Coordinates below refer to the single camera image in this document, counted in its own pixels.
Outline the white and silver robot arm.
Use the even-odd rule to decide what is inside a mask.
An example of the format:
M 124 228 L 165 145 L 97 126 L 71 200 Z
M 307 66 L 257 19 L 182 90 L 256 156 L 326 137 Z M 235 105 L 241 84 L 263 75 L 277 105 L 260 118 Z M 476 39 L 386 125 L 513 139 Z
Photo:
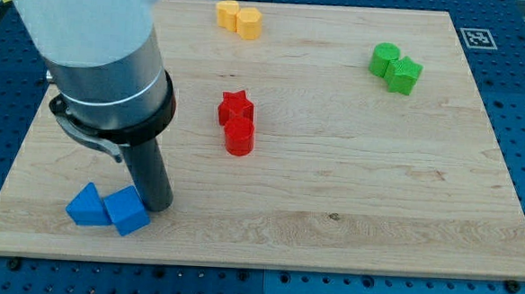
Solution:
M 159 0 L 13 0 L 60 94 L 50 103 L 76 142 L 120 159 L 174 114 L 156 39 Z

